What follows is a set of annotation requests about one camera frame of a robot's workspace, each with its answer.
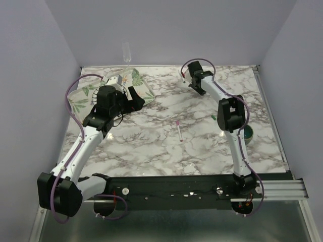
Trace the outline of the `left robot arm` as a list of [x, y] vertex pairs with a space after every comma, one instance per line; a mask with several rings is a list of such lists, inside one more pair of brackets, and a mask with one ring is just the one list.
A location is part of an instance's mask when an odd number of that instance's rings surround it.
[[94, 174], [79, 181], [81, 171], [92, 152], [114, 127], [118, 116], [139, 111], [145, 101], [135, 88], [128, 87], [128, 93], [106, 85], [98, 89], [96, 104], [81, 125], [78, 139], [62, 161], [50, 173], [41, 173], [37, 179], [38, 198], [41, 208], [73, 217], [82, 202], [93, 196], [107, 199], [112, 187], [107, 177]]

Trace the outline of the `white marker with pink tip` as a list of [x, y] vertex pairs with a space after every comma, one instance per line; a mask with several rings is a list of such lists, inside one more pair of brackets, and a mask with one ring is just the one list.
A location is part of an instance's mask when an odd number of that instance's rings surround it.
[[183, 142], [180, 125], [179, 126], [176, 125], [176, 127], [177, 127], [177, 131], [178, 131], [179, 140], [180, 140], [180, 142]]

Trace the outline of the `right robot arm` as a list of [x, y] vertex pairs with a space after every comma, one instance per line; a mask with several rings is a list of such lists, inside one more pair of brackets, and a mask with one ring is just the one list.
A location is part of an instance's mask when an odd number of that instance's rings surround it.
[[234, 165], [232, 191], [239, 198], [245, 197], [257, 186], [244, 141], [244, 128], [250, 118], [249, 107], [241, 95], [231, 94], [216, 82], [216, 69], [213, 72], [203, 70], [198, 58], [187, 61], [185, 65], [188, 72], [181, 71], [181, 75], [190, 80], [189, 87], [200, 95], [208, 93], [218, 104], [218, 126], [229, 141]]

